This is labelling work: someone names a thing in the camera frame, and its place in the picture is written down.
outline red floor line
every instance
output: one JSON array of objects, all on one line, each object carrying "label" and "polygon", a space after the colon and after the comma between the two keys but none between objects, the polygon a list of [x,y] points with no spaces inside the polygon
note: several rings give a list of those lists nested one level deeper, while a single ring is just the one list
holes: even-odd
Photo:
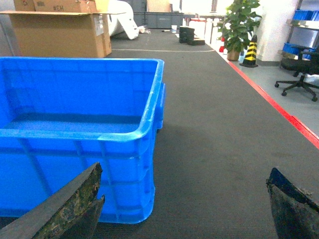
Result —
[{"label": "red floor line", "polygon": [[304,135],[317,149],[319,149],[319,137],[312,132],[306,125],[304,125],[297,117],[290,115],[284,108],[282,108],[273,98],[271,98],[260,86],[253,82],[241,70],[239,70],[232,62],[226,62],[251,85],[270,105],[272,105],[283,117],[285,117],[302,135]]}]

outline plant pot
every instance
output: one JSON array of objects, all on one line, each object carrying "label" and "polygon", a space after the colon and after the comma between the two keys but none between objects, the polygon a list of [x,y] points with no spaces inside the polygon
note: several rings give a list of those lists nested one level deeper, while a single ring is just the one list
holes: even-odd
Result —
[{"label": "plant pot", "polygon": [[239,53],[240,52],[231,50],[230,52],[227,53],[227,60],[229,60],[229,61],[238,61]]}]

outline red object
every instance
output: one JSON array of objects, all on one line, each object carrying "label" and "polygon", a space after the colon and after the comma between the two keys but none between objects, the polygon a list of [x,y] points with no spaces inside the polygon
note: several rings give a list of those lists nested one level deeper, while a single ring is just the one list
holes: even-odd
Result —
[{"label": "red object", "polygon": [[221,38],[221,46],[219,48],[219,52],[224,52],[224,50],[225,50],[225,38],[222,37]]}]

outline floor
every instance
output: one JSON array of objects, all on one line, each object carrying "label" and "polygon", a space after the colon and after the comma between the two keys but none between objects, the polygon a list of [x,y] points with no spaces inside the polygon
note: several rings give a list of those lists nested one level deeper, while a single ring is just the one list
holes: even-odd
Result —
[{"label": "floor", "polygon": [[[100,223],[94,239],[277,239],[266,188],[273,167],[319,198],[318,149],[207,45],[179,44],[154,29],[112,39],[109,57],[164,60],[167,95],[152,214],[136,225]],[[302,91],[282,97],[274,79],[290,75],[277,70],[243,69],[314,130],[303,116],[315,116],[319,102]],[[309,112],[289,111],[298,105]],[[8,223],[0,218],[1,227]]]},{"label": "floor", "polygon": [[[273,100],[275,100],[290,115],[298,118],[315,135],[319,135],[319,101],[311,101],[312,95],[303,88],[294,88],[287,91],[287,96],[283,97],[281,92],[287,84],[280,84],[278,88],[274,87],[275,81],[293,81],[298,78],[292,76],[292,71],[287,71],[280,67],[258,66],[248,68],[240,66],[239,62],[232,62],[240,71],[247,75],[252,81],[259,85]],[[316,78],[308,78],[307,82],[319,85]]]}]

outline white line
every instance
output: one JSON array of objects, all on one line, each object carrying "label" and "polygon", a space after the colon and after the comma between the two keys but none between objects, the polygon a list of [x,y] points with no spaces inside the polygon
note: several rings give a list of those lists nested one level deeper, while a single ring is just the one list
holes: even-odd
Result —
[{"label": "white line", "polygon": [[168,50],[143,50],[143,49],[112,49],[112,51],[211,52],[211,51],[215,51],[215,50],[212,49],[212,50],[207,50],[207,51],[168,51]]}]

